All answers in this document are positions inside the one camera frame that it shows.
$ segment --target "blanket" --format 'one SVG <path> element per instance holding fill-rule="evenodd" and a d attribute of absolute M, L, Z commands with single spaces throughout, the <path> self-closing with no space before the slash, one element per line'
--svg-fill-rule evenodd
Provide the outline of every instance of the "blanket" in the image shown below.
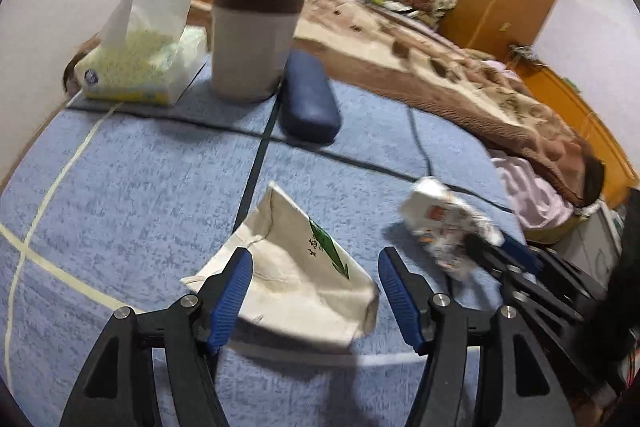
<path fill-rule="evenodd" d="M 484 144 L 527 159 L 575 206 L 598 197 L 604 170 L 562 119 L 517 79 L 355 0 L 306 0 L 294 45 L 330 77 L 459 125 Z"/>

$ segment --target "bed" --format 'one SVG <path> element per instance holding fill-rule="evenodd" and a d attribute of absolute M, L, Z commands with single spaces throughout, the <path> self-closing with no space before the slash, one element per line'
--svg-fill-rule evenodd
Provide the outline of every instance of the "bed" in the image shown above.
<path fill-rule="evenodd" d="M 207 64 L 173 108 L 76 96 L 0 196 L 0 375 L 34 427 L 58 425 L 113 310 L 152 311 L 187 293 L 180 278 L 206 263 L 270 180 L 378 284 L 378 252 L 393 246 L 434 290 L 447 290 L 398 213 L 427 174 L 524 241 L 485 147 L 455 124 L 333 82 L 343 127 L 334 144 L 311 147 L 282 133 L 277 97 L 228 105 L 209 78 Z M 468 307 L 500 304 L 497 283 L 479 269 L 453 291 Z M 346 351 L 240 323 L 216 386 L 233 426 L 254 425 L 256 411 L 263 425 L 402 425 L 424 362 L 381 296 L 374 333 Z M 164 425 L 176 425 L 161 352 L 154 365 Z M 460 425 L 472 414 L 477 371 L 470 349 Z"/>

